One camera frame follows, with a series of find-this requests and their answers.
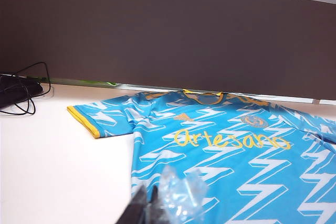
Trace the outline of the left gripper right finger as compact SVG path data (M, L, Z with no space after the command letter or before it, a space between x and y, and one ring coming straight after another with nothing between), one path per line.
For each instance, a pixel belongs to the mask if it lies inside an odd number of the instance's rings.
M159 200L170 223L202 223L203 200L208 191L197 169L179 177L172 166L165 166L159 180Z

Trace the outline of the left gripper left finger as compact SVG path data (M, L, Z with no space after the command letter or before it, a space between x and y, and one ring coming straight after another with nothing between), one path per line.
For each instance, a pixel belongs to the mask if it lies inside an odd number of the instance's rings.
M123 212L123 223L161 223L158 187L152 189L148 201L147 189L142 185Z

